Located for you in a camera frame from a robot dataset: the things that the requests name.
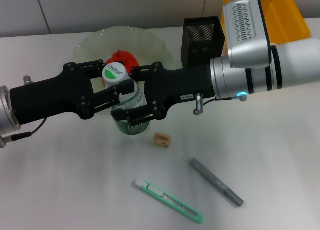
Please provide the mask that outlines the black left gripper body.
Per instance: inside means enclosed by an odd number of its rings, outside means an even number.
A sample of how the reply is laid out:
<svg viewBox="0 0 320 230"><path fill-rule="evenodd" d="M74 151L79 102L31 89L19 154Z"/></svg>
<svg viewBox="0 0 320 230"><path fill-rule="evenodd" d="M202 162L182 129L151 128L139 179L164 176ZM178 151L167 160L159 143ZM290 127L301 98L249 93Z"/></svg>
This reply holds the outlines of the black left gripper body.
<svg viewBox="0 0 320 230"><path fill-rule="evenodd" d="M94 116L90 78L71 63L56 77L10 90L12 110L20 124L72 112L81 119Z"/></svg>

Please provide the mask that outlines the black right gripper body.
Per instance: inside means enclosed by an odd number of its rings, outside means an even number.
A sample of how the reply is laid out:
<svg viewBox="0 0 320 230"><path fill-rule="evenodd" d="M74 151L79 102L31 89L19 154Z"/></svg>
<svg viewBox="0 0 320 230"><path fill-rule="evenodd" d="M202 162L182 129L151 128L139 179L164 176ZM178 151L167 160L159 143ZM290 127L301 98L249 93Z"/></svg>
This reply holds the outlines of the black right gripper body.
<svg viewBox="0 0 320 230"><path fill-rule="evenodd" d="M144 94L154 119L162 120L175 104L215 96L208 65L188 69L167 70L158 63L147 74Z"/></svg>

